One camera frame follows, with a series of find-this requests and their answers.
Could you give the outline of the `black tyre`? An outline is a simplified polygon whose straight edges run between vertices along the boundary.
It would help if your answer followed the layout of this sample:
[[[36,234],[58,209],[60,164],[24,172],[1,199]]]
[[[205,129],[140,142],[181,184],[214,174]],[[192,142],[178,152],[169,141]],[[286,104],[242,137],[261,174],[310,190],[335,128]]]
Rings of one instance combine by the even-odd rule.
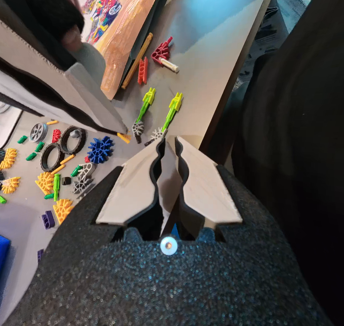
[[[57,149],[58,151],[58,158],[56,162],[50,167],[48,164],[48,158],[50,153],[54,150]],[[61,145],[59,143],[51,143],[49,144],[43,151],[41,155],[41,169],[44,172],[53,172],[56,170],[58,167],[60,167],[62,164],[61,162],[65,158],[65,153],[62,151]]]
[[[79,138],[78,138],[78,144],[76,145],[75,148],[73,149],[68,149],[67,147],[67,142],[68,139],[71,135],[71,133],[73,131],[77,131],[77,133],[79,134]],[[61,151],[64,154],[68,154],[68,155],[76,155],[77,153],[79,153],[82,148],[85,145],[85,141],[86,141],[86,131],[82,128],[76,127],[76,126],[70,126],[69,128],[67,128],[64,133],[62,134],[61,138],[60,138],[60,147],[61,147]]]

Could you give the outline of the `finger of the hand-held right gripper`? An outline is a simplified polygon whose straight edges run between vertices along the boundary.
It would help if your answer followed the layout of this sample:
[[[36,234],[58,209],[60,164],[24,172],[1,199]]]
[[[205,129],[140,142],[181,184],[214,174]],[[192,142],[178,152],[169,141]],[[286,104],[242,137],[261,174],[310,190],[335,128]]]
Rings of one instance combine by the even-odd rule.
[[[33,76],[53,88],[67,103],[90,115],[98,125],[127,134],[121,116],[80,62],[63,74]]]
[[[90,131],[118,135],[118,131],[98,125],[90,115],[67,103],[62,96],[35,76],[0,63],[1,101],[39,117],[49,117]]]

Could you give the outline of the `dark grey connector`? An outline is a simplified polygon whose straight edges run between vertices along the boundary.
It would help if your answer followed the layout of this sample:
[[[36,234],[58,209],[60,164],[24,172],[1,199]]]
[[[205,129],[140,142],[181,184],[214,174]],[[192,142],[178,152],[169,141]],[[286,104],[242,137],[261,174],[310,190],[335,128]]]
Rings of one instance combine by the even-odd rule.
[[[81,194],[92,182],[93,179],[89,177],[76,177],[72,183],[72,194]]]

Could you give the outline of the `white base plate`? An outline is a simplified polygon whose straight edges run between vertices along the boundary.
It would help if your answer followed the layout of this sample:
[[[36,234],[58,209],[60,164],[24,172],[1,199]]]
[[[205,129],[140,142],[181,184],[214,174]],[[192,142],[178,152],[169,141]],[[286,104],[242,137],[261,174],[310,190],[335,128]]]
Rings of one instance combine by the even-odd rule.
[[[0,102],[0,148],[2,149],[22,114],[22,110]]]

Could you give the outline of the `red connector with white rod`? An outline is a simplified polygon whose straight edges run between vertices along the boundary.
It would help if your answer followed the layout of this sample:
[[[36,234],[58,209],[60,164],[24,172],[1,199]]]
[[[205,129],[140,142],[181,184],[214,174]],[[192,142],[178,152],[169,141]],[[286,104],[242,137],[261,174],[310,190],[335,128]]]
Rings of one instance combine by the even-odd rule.
[[[159,64],[160,66],[164,66],[164,67],[170,69],[171,71],[173,71],[174,73],[178,73],[179,67],[169,61],[169,58],[170,58],[169,45],[170,45],[172,39],[173,39],[173,37],[170,36],[168,38],[168,40],[161,43],[155,49],[155,51],[151,54],[151,58],[155,63]]]

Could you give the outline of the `purple clip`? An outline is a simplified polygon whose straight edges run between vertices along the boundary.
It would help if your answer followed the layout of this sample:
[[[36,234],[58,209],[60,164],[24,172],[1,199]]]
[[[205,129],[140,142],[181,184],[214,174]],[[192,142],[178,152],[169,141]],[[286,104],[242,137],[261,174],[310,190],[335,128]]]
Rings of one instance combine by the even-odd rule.
[[[55,227],[55,220],[51,210],[45,211],[41,217],[46,230]]]

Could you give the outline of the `light grey fan connector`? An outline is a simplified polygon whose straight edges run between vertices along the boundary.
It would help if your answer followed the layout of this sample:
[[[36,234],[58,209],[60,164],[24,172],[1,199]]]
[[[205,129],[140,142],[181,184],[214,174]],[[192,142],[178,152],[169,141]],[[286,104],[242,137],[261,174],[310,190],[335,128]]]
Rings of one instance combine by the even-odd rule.
[[[87,177],[91,176],[92,173],[96,169],[96,165],[89,162],[89,163],[84,163],[82,165],[79,165],[81,168],[78,171],[77,177],[80,179],[86,179]]]

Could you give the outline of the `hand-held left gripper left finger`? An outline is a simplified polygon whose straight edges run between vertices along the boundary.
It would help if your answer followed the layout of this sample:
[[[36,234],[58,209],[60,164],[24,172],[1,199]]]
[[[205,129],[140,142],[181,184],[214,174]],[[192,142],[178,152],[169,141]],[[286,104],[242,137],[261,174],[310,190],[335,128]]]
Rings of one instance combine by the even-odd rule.
[[[162,214],[157,180],[165,147],[165,138],[157,139],[121,166],[96,218],[97,224],[124,226],[147,212]]]

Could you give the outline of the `person's right hand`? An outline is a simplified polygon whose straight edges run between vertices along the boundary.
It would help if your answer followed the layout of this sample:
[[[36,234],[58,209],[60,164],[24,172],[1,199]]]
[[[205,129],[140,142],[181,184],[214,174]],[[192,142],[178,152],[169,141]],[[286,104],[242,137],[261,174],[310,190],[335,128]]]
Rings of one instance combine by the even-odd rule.
[[[84,17],[79,0],[25,0],[40,25],[70,52],[79,51]]]

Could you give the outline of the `long yellow rod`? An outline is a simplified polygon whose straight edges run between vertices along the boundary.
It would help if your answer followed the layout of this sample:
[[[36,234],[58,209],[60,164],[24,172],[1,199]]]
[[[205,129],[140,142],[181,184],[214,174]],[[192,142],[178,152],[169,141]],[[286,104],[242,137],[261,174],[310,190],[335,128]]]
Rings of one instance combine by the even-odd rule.
[[[153,38],[153,34],[150,32],[148,34],[146,40],[144,41],[144,43],[143,43],[143,45],[142,45],[142,47],[141,47],[141,49],[140,49],[140,51],[139,51],[135,61],[134,61],[134,63],[132,64],[129,72],[127,73],[127,75],[126,75],[126,77],[125,77],[125,79],[124,79],[124,81],[122,83],[121,88],[123,90],[125,90],[126,87],[128,86],[128,84],[130,83],[130,81],[131,81],[131,79],[132,79],[132,77],[133,77],[133,75],[134,75],[134,73],[135,73],[135,71],[136,71],[136,69],[137,69],[137,67],[138,67],[138,65],[140,63],[140,59],[142,59],[142,57],[143,57],[144,53],[146,52],[146,50],[147,50],[147,48],[148,48],[152,38]]]

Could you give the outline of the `blue connector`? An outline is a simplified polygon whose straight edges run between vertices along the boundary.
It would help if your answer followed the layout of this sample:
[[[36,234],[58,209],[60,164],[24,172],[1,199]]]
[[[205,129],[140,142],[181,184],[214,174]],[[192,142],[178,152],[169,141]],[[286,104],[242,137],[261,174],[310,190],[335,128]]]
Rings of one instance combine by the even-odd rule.
[[[113,140],[109,136],[105,136],[102,139],[93,138],[93,142],[90,142],[90,149],[88,154],[88,160],[94,164],[105,163],[109,156],[112,155],[114,146]]]

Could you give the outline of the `yellow half connector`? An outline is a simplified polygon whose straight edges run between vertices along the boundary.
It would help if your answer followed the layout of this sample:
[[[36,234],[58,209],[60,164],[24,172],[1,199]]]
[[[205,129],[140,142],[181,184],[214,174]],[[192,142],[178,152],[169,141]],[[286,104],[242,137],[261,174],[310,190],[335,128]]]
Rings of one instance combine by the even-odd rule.
[[[17,151],[14,148],[8,148],[6,151],[1,150],[0,169],[10,169],[16,160]]]
[[[52,194],[54,186],[54,174],[50,172],[43,172],[37,176],[35,183],[45,195]]]
[[[54,213],[59,225],[63,223],[73,208],[73,201],[70,199],[59,199],[53,205]]]
[[[21,177],[12,177],[1,181],[1,190],[4,194],[14,193],[20,183]]]

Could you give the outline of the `orange ladder piece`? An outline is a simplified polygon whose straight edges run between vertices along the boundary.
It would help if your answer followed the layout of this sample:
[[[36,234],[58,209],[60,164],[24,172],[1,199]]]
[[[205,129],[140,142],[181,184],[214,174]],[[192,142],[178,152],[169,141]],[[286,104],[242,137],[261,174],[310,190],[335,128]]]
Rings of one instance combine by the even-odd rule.
[[[148,76],[148,58],[140,59],[139,70],[138,70],[138,83],[142,85],[147,83]]]

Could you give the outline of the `printed paper sheet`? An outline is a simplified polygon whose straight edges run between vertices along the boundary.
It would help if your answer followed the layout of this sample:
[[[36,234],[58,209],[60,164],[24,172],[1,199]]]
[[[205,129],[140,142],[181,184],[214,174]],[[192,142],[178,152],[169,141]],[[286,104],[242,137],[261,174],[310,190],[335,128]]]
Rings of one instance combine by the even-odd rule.
[[[233,90],[252,78],[258,57],[276,51],[299,21],[310,0],[271,0]]]

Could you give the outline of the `blue plastic bin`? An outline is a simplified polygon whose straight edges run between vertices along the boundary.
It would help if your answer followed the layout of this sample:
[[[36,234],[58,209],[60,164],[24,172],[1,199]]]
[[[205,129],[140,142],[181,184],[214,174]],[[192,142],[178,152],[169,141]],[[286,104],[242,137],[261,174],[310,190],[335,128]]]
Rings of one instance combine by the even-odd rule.
[[[9,255],[10,247],[11,247],[11,241],[8,238],[1,235],[0,236],[0,274],[2,274],[2,271],[5,267],[5,263]]]

